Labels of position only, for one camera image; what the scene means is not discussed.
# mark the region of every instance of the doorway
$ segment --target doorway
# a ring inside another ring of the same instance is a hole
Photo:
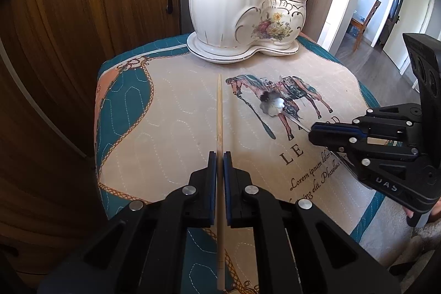
[[[389,0],[371,46],[381,44],[403,75],[410,64],[402,33],[425,33],[435,0]]]

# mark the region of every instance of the floor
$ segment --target floor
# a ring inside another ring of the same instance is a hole
[[[352,52],[356,38],[348,33],[337,50],[339,59],[372,92],[381,106],[420,103],[420,94],[378,46],[362,41]]]

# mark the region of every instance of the wooden chair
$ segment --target wooden chair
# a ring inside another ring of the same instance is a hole
[[[379,0],[375,1],[375,4],[373,5],[372,9],[370,10],[368,16],[366,17],[366,19],[364,20],[363,23],[359,22],[358,20],[356,20],[354,18],[351,19],[351,25],[353,25],[354,27],[359,29],[359,34],[357,36],[357,40],[354,44],[354,49],[352,51],[356,51],[357,48],[360,46],[364,31],[366,30],[367,25],[369,24],[370,20],[372,19],[373,15],[377,11],[380,4],[381,4],[381,2]]]

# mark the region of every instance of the chair back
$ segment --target chair back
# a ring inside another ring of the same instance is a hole
[[[370,20],[372,19],[373,15],[375,14],[375,12],[377,11],[378,7],[380,6],[381,2],[379,0],[376,0],[372,9],[370,10],[368,16],[366,17],[366,19],[364,20],[363,23],[363,29],[366,29],[367,25],[369,24]]]

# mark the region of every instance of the door frame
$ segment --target door frame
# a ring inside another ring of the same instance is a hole
[[[380,34],[384,28],[384,25],[386,24],[390,9],[392,8],[392,3],[393,3],[393,0],[389,0],[389,3],[387,4],[386,10],[384,11],[383,20],[381,21],[380,27],[378,28],[377,33],[373,38],[372,44],[370,45],[372,48],[376,45],[377,40],[380,37]],[[426,32],[426,29],[427,29],[429,22],[431,20],[432,12],[434,10],[434,5],[435,5],[435,0],[429,0],[429,6],[427,7],[426,17],[424,18],[424,22],[423,22],[423,25],[421,26],[420,33]],[[406,69],[410,63],[411,63],[411,61],[410,61],[409,57],[407,57],[406,61],[404,62],[404,64],[400,68],[401,75],[404,74],[404,72],[406,71]]]

